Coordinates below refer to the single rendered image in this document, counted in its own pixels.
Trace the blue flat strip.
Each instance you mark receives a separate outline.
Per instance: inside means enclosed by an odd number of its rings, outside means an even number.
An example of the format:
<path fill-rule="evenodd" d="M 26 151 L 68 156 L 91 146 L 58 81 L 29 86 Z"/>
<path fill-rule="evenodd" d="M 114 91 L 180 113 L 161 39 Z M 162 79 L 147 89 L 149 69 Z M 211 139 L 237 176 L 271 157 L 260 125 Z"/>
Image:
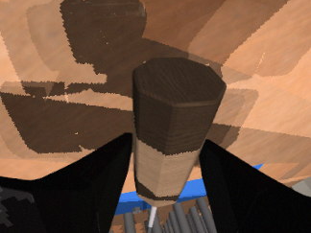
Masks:
<path fill-rule="evenodd" d="M 263 164 L 259 164 L 259 166 L 253 166 L 253 168 L 256 167 L 257 170 L 259 170 L 259 168 L 263 166 Z M 206 197 L 206 192 L 203 187 L 205 187 L 205 185 L 203 185 L 202 178 L 194 179 L 194 181 L 187 181 L 186 185 L 183 186 L 183 190 L 181 191 L 181 194 L 179 194 L 179 198 L 178 200 L 176 200 L 176 202 L 191 200 L 191 198 Z M 136 191 L 121 194 L 121 197 L 118 199 L 117 205 L 118 206 L 115 214 L 118 214 L 118 216 L 121 216 L 121 214 L 132 212 L 133 208 L 139 208 L 139 206 L 141 210 L 151 209 L 151 204 L 148 204 L 147 201 L 140 200 L 140 198 L 137 196 Z"/>

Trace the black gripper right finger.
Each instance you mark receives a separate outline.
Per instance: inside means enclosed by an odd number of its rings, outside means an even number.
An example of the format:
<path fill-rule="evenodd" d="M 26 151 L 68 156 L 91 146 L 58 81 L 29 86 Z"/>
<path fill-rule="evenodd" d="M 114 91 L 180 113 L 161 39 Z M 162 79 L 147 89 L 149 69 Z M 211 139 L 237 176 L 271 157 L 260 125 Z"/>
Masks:
<path fill-rule="evenodd" d="M 311 197 L 207 139 L 199 162 L 218 233 L 311 233 Z"/>

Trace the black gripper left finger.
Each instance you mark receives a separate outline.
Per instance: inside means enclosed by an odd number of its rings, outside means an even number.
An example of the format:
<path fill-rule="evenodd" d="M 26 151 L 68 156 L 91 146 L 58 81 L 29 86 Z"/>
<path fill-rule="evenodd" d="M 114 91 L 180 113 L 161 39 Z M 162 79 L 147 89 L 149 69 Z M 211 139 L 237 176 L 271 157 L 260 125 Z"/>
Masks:
<path fill-rule="evenodd" d="M 0 175 L 0 233 L 108 233 L 132 155 L 132 133 L 38 179 Z"/>

